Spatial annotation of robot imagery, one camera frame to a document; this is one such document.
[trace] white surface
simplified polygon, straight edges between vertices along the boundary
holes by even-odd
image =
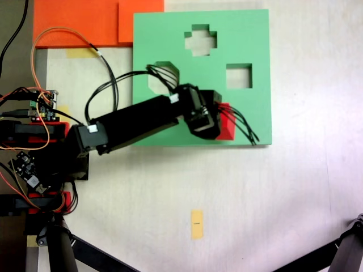
[[[166,0],[166,11],[248,8],[270,12],[273,145],[93,153],[66,217],[75,234],[142,272],[273,271],[362,212],[362,2]],[[102,52],[115,74],[131,70],[130,49]],[[47,88],[82,118],[107,73],[63,53],[49,51]],[[128,105],[130,82],[120,87]],[[111,97],[100,95],[91,116]],[[201,240],[191,240],[191,209],[204,211]]]

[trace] black cable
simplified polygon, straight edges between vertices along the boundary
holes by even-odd
[[[110,65],[108,64],[108,62],[106,61],[106,59],[103,57],[102,54],[100,54],[98,48],[95,47],[93,44],[90,44],[90,47],[92,47],[93,49],[96,50],[97,54],[101,57],[102,61],[106,65],[110,80],[112,82],[113,111],[116,111],[117,108],[119,107],[119,87],[117,86],[115,75],[113,74],[113,71],[112,71]]]
[[[178,81],[178,77],[173,73],[173,72],[171,72],[171,71],[169,71],[169,70],[166,70],[166,69],[164,69],[163,67],[159,67],[159,66],[155,66],[155,65],[148,65],[147,67],[149,67],[150,69],[152,69],[152,71],[154,71],[155,73],[160,73],[160,74],[162,74],[162,75],[164,75],[164,76],[167,76],[168,78],[170,78],[170,79],[173,79],[174,81],[175,81],[175,83],[174,83],[174,86],[175,86],[175,88],[179,85],[179,81]],[[168,74],[166,74],[166,73],[164,73],[164,72],[161,72],[161,71],[159,71],[158,69],[160,69],[160,70],[163,70],[163,71],[165,71],[165,72],[169,72],[171,75],[173,75],[174,77],[172,77],[172,76],[170,76],[170,75],[168,75]]]
[[[70,118],[70,119],[72,119],[73,121],[75,121],[75,122],[79,123],[80,125],[82,124],[82,123],[81,123],[80,121],[78,121],[76,118],[74,118],[74,117],[72,117],[72,116],[70,116],[70,115],[68,115],[68,114],[66,114],[66,113],[64,113],[64,112],[62,112],[62,111],[60,111],[60,110],[53,109],[51,106],[49,106],[49,105],[48,105],[47,103],[45,103],[43,100],[38,100],[38,103],[39,103],[42,107],[45,107],[45,108],[49,109],[51,112],[58,113],[58,114],[63,115],[63,116],[65,116],[65,117],[67,117],[67,118]]]
[[[250,141],[250,143],[254,146],[256,145],[255,141],[250,138],[250,136],[235,122],[233,119],[228,116],[224,111],[220,111],[224,116],[226,116],[243,134],[246,136],[246,138]]]
[[[19,24],[18,28],[16,29],[16,31],[14,32],[14,34],[11,36],[9,41],[6,43],[6,45],[2,49],[2,52],[1,52],[1,55],[0,55],[0,78],[1,78],[1,74],[2,74],[2,62],[3,62],[4,56],[5,56],[6,50],[9,48],[10,44],[12,43],[12,41],[14,41],[14,39],[16,38],[18,33],[20,32],[21,28],[23,27],[23,24],[25,22],[25,18],[27,17],[28,4],[29,4],[29,0],[25,0],[24,13],[23,13],[22,20],[20,21],[20,24]]]
[[[15,175],[13,174],[13,172],[8,169],[4,164],[0,163],[0,167],[2,167],[9,175],[10,177],[12,178],[12,180],[14,180],[15,184],[17,185],[17,187],[19,188],[19,191],[21,192],[22,189],[20,188],[20,184],[18,183],[18,181],[16,180],[16,177]]]
[[[119,82],[123,79],[126,79],[126,78],[129,78],[129,77],[132,77],[132,76],[135,76],[135,75],[144,75],[144,74],[148,74],[147,71],[131,71],[131,72],[128,72],[126,74],[123,74],[121,76],[118,76],[116,78],[116,82]],[[111,85],[111,81],[108,81],[108,82],[105,82],[103,83],[101,86],[99,86],[95,91],[94,93],[91,95],[91,97],[88,99],[87,103],[86,103],[86,106],[85,106],[85,118],[86,118],[86,121],[88,124],[90,124],[90,121],[91,121],[91,118],[90,118],[90,115],[88,113],[88,109],[89,109],[89,106],[90,106],[90,103],[92,101],[92,99],[97,95],[99,94],[100,92],[102,92],[104,89],[108,88],[109,86]]]
[[[72,198],[72,202],[71,202],[70,206],[67,208],[67,209],[69,209],[69,212],[63,213],[64,215],[73,213],[78,206],[79,198],[78,198],[77,188],[75,186],[74,181],[71,181],[71,184],[72,184],[72,188],[73,188],[73,198]]]
[[[238,121],[240,121],[248,130],[248,133],[250,135],[250,137],[253,139],[253,137],[255,137],[257,139],[257,141],[260,141],[259,137],[256,135],[256,133],[254,133],[254,131],[252,130],[252,128],[250,127],[250,125],[248,124],[247,120],[245,119],[245,117],[243,116],[243,114],[241,114],[241,112],[231,106],[224,106],[224,105],[219,105],[219,109],[224,109],[225,111],[228,111],[229,113],[233,113],[233,116],[238,119]]]

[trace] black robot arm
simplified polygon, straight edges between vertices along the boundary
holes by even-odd
[[[91,125],[74,125],[65,139],[67,154],[79,158],[97,149],[99,155],[131,145],[179,123],[183,118],[197,137],[216,139],[221,133],[221,117],[216,91],[200,91],[185,84],[171,96],[150,100],[91,120]]]

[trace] green board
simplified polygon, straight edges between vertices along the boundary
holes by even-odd
[[[192,30],[209,28],[217,47],[209,56],[193,56],[185,48]],[[272,143],[268,10],[165,12],[134,15],[133,70],[147,64],[171,62],[180,72],[180,84],[216,90],[223,102],[239,109],[259,136],[259,145]],[[251,87],[228,89],[226,69],[249,67]],[[146,76],[133,78],[133,103],[157,96]],[[207,141],[178,126],[139,141],[142,146],[250,145],[239,131],[233,141]]]

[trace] yellow tape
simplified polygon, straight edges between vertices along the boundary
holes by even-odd
[[[70,115],[68,106],[57,106],[57,110]],[[59,119],[60,119],[59,121],[60,122],[71,123],[71,120],[68,117],[65,117],[65,116],[60,115],[60,114],[58,114],[58,116],[59,116]]]
[[[96,50],[93,48],[67,48],[67,58],[97,58]]]
[[[27,247],[29,248],[38,247],[38,244],[36,243],[36,235],[27,236]]]
[[[203,211],[192,210],[191,212],[192,240],[203,237]]]

